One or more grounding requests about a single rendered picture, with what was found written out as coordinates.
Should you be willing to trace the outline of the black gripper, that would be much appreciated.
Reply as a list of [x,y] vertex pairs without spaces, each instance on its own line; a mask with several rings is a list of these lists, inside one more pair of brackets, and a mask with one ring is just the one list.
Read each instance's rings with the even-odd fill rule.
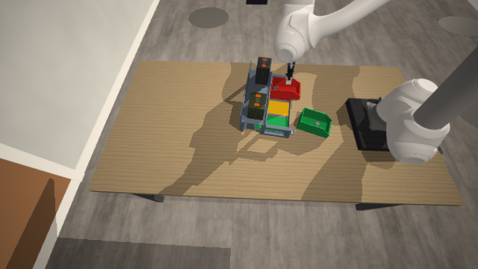
[[290,65],[288,64],[288,71],[286,73],[286,84],[291,84],[291,80],[292,80],[292,76],[293,76],[293,71],[294,71],[294,66],[293,64],[295,65],[295,62],[294,63],[290,63]]

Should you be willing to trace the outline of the red bin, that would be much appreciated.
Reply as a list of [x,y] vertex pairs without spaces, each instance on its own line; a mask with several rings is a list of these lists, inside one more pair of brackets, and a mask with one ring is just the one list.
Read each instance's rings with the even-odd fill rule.
[[[271,99],[299,100],[300,85],[301,83],[294,78],[292,78],[291,84],[286,84],[286,78],[273,78],[271,86]],[[278,86],[278,90],[274,90],[273,86]]]

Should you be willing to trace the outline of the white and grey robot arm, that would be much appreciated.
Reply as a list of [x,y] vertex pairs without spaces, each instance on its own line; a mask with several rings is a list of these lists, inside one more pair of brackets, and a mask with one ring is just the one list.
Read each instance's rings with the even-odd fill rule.
[[[390,1],[354,0],[334,13],[315,16],[314,0],[285,0],[273,38],[276,57],[293,63],[323,38],[350,27]],[[378,104],[367,102],[365,107],[370,130],[386,132],[388,148],[398,161],[423,164],[436,154],[450,131],[449,123],[476,102],[478,46],[439,87],[427,79],[413,79],[379,97]]]

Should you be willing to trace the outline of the green bin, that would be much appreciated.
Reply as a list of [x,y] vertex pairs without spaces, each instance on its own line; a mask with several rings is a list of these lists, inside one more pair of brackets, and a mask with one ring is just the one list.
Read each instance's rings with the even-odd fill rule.
[[[315,126],[316,122],[319,122],[320,125]],[[330,133],[331,124],[332,120],[328,117],[327,114],[321,113],[319,111],[314,111],[308,108],[303,108],[302,113],[299,117],[297,129],[327,138]]]

